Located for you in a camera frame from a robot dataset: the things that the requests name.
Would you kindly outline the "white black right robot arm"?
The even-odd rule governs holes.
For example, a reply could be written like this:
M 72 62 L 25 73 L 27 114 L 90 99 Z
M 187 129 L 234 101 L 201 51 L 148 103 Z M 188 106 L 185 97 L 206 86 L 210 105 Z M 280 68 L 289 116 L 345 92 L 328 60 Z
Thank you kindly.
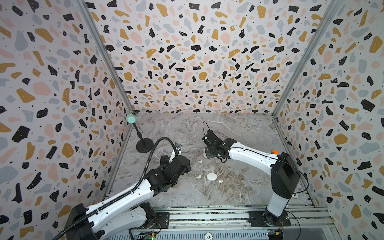
M 268 174 L 274 193 L 266 208 L 266 216 L 277 218 L 283 214 L 301 180 L 301 172 L 289 154 L 265 153 L 231 138 L 221 140 L 212 130 L 207 131 L 202 141 L 206 145 L 207 159 L 239 161 Z

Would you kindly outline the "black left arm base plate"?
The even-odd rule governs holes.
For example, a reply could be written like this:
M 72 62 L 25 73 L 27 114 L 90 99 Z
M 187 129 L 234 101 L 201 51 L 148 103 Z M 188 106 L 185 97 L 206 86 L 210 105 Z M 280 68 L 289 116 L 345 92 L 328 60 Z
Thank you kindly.
M 169 212 L 156 212 L 151 214 L 144 224 L 141 226 L 142 229 L 168 229 L 170 223 L 170 213 Z

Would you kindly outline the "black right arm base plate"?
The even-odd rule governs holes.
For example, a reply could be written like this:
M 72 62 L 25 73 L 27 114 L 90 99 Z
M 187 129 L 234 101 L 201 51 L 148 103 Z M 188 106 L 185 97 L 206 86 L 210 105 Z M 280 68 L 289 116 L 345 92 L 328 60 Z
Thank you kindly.
M 291 221 L 287 211 L 283 211 L 282 215 L 275 215 L 264 211 L 250 211 L 248 222 L 252 227 L 290 227 Z

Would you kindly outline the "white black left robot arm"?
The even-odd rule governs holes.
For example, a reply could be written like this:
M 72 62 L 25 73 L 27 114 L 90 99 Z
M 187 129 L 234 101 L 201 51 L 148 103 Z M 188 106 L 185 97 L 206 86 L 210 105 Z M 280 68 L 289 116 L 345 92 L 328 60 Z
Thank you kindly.
M 150 170 L 141 183 L 89 207 L 75 206 L 66 223 L 68 240 L 106 240 L 129 229 L 147 229 L 156 212 L 148 202 L 174 187 L 180 176 L 191 171 L 191 162 L 175 156 L 171 162 Z

